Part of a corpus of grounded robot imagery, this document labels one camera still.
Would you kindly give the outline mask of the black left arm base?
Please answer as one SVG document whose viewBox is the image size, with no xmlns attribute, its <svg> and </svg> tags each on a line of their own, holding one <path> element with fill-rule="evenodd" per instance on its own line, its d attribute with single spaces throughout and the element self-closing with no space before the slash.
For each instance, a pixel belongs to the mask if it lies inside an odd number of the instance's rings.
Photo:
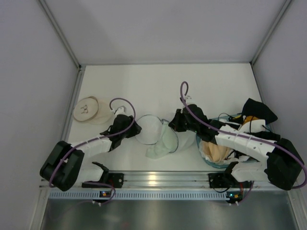
<svg viewBox="0 0 307 230">
<path fill-rule="evenodd" d="M 110 203 L 116 196 L 116 189 L 122 188 L 123 182 L 123 173 L 109 173 L 105 180 L 94 182 L 94 186 L 103 190 L 99 193 L 100 199 L 93 199 L 92 203 L 97 203 L 99 206 Z"/>
</svg>

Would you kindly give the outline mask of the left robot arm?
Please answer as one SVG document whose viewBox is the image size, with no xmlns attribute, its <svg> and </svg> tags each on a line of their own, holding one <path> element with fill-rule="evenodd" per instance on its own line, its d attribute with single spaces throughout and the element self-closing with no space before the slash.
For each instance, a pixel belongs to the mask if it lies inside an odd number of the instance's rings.
<svg viewBox="0 0 307 230">
<path fill-rule="evenodd" d="M 107 168 L 91 158 L 108 153 L 121 145 L 122 140 L 140 134 L 142 128 L 133 116 L 119 114 L 113 124 L 98 136 L 77 144 L 59 141 L 40 169 L 40 176 L 49 185 L 65 192 L 77 183 L 103 182 Z"/>
</svg>

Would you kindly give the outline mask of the white mesh laundry bag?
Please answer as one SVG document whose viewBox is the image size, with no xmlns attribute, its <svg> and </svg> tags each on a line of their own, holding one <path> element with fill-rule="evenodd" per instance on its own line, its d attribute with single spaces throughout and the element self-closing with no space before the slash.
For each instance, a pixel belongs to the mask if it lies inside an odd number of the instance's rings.
<svg viewBox="0 0 307 230">
<path fill-rule="evenodd" d="M 169 122 L 155 115 L 144 115 L 136 123 L 142 128 L 136 139 L 148 146 L 146 157 L 159 159 L 188 149 L 195 141 L 196 135 L 191 131 L 176 132 L 169 127 Z"/>
</svg>

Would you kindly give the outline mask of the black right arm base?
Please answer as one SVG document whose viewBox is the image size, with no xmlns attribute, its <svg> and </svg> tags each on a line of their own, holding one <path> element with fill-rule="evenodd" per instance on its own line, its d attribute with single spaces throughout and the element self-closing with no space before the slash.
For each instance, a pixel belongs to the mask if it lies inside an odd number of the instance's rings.
<svg viewBox="0 0 307 230">
<path fill-rule="evenodd" d="M 209 186 L 212 190 L 226 195 L 229 206 L 239 206 L 251 193 L 254 182 L 238 182 L 231 175 L 224 172 L 208 174 Z"/>
</svg>

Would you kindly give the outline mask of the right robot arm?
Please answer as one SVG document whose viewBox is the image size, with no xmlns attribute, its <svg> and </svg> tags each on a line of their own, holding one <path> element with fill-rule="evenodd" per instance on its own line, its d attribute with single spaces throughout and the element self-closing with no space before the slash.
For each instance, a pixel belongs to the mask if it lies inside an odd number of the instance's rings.
<svg viewBox="0 0 307 230">
<path fill-rule="evenodd" d="M 176 132 L 194 132 L 203 141 L 253 158 L 251 162 L 230 163 L 225 170 L 227 179 L 269 182 L 286 191 L 307 184 L 303 181 L 295 185 L 300 173 L 306 173 L 307 169 L 292 142 L 287 139 L 268 140 L 240 132 L 227 123 L 208 119 L 195 104 L 177 109 L 169 126 Z"/>
</svg>

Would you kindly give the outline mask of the pale green white bra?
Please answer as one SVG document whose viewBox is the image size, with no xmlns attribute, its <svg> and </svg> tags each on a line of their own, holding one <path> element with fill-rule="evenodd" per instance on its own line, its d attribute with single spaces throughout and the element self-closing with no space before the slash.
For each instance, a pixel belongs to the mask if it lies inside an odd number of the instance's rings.
<svg viewBox="0 0 307 230">
<path fill-rule="evenodd" d="M 175 131 L 169 127 L 167 120 L 162 120 L 162 129 L 159 140 L 150 146 L 145 156 L 149 159 L 159 159 L 169 153 L 174 153 L 178 149 L 178 136 Z"/>
</svg>

